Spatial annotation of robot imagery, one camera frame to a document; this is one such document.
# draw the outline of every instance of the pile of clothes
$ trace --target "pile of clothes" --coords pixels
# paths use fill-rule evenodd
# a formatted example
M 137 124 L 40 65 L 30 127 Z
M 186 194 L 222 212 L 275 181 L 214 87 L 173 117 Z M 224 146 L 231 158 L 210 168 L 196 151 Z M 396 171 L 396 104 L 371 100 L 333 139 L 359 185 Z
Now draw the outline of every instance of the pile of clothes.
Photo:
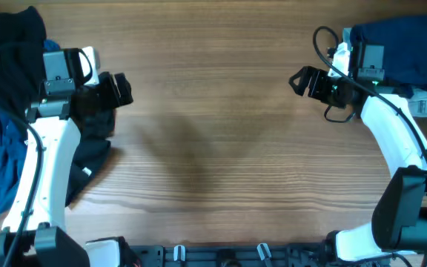
M 17 14 L 0 14 L 0 46 L 11 42 L 31 45 L 0 51 L 0 105 L 23 118 L 30 102 L 37 99 L 45 76 L 43 52 L 59 47 L 47 40 L 44 22 L 34 7 Z M 78 118 L 82 122 L 82 137 L 70 169 L 66 205 L 106 161 L 110 152 L 110 141 L 106 138 L 114 129 L 113 111 Z M 16 197 L 26 140 L 26 130 L 18 128 L 0 111 L 0 214 L 10 209 Z

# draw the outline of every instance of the wooden tabletop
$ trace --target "wooden tabletop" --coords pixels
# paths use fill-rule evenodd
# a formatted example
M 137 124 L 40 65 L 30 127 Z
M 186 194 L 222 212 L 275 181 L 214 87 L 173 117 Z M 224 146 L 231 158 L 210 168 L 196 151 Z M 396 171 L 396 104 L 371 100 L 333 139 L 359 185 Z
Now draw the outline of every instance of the wooden tabletop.
M 27 7 L 0 2 L 0 12 Z M 295 95 L 288 78 L 325 69 L 316 27 L 340 34 L 427 13 L 427 1 L 52 2 L 33 3 L 48 37 L 94 46 L 135 99 L 117 110 L 110 159 L 66 210 L 76 241 L 319 242 L 371 219 L 390 180 L 371 132 L 358 119 L 326 122 L 326 106 Z M 331 41 L 321 36 L 322 50 Z

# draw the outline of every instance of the clothing tag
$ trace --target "clothing tag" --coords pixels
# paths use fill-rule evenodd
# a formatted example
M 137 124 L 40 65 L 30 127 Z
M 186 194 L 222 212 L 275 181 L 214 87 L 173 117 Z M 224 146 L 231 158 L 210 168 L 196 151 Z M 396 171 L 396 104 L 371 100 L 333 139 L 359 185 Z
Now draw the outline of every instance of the clothing tag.
M 87 167 L 83 168 L 82 171 L 85 172 L 88 176 L 90 176 L 92 174 L 92 171 Z

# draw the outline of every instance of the dark clothing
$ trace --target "dark clothing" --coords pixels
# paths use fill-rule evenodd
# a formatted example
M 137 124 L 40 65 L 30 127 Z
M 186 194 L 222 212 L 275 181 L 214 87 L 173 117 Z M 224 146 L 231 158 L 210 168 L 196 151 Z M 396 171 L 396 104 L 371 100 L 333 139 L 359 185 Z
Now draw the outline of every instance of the dark clothing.
M 427 16 L 358 24 L 350 39 L 352 45 L 361 41 L 384 45 L 385 77 L 405 87 L 419 85 L 427 90 Z
M 37 100 L 45 76 L 42 53 L 57 49 L 57 45 L 46 40 L 44 22 L 34 7 L 17 14 L 0 14 L 0 46 L 9 42 L 28 45 L 0 51 L 0 105 L 23 117 L 30 102 Z M 82 137 L 70 169 L 67 205 L 107 159 L 110 141 L 106 137 L 114 129 L 113 111 L 74 116 L 81 122 Z M 0 112 L 0 214 L 10 208 L 16 197 L 27 150 L 25 140 L 26 130 L 17 128 Z

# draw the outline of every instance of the wood grain surface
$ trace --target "wood grain surface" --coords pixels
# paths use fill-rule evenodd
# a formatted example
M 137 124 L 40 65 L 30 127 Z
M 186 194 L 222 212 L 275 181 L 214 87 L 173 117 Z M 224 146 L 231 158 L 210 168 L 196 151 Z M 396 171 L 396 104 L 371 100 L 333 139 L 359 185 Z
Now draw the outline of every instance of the wood grain surface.
M 360 120 L 326 122 L 288 78 L 325 68 L 316 27 L 427 13 L 427 1 L 12 3 L 0 12 L 34 4 L 50 39 L 94 46 L 102 70 L 125 72 L 133 88 L 110 159 L 66 210 L 76 241 L 319 242 L 370 220 L 390 180 L 373 136 Z M 331 41 L 320 37 L 323 50 Z

